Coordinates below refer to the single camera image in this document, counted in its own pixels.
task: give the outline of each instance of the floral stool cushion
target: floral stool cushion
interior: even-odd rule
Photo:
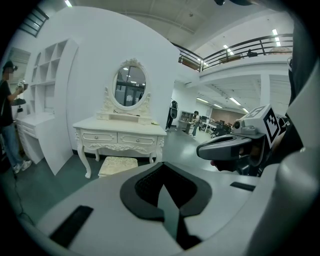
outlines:
[[[138,161],[135,158],[107,156],[100,168],[99,178],[112,174],[127,171],[138,167]]]

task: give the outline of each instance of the oval mirror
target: oval mirror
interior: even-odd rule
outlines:
[[[144,72],[136,66],[124,66],[117,74],[114,97],[125,107],[139,102],[144,95],[146,77]]]

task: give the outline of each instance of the black metal railing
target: black metal railing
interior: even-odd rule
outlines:
[[[240,42],[219,50],[205,58],[172,42],[180,50],[179,62],[199,72],[216,65],[259,55],[290,54],[293,49],[293,34],[267,35]]]
[[[198,72],[202,70],[202,63],[204,61],[202,57],[174,42],[171,43],[180,50],[178,60],[180,63]]]
[[[19,29],[36,38],[40,29],[48,19],[49,16],[36,6],[21,23]]]
[[[259,55],[289,54],[292,53],[293,34],[277,34],[254,38],[229,46],[205,58],[202,70],[244,58]]]

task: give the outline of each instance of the shoe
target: shoe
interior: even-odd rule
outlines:
[[[28,169],[31,164],[32,164],[32,162],[30,160],[29,161],[23,161],[21,170],[24,171],[24,170]]]
[[[20,164],[16,164],[14,167],[13,167],[13,171],[15,174],[17,174],[18,172],[20,172],[21,170],[21,166]]]

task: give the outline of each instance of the black wire on floor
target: black wire on floor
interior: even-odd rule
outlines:
[[[23,205],[22,205],[22,200],[21,200],[21,197],[20,197],[20,195],[19,195],[19,193],[18,193],[18,190],[17,190],[17,179],[18,179],[18,177],[17,177],[17,175],[15,174],[15,171],[14,171],[14,170],[12,170],[12,172],[13,172],[13,177],[14,177],[14,191],[15,191],[18,199],[19,199],[19,205],[20,205],[20,208],[21,208],[21,212],[18,214],[18,217],[22,217],[22,215],[25,215],[25,216],[29,219],[30,223],[34,226],[35,223],[34,223],[33,220],[30,218],[30,216],[24,211],[24,207],[23,207]]]

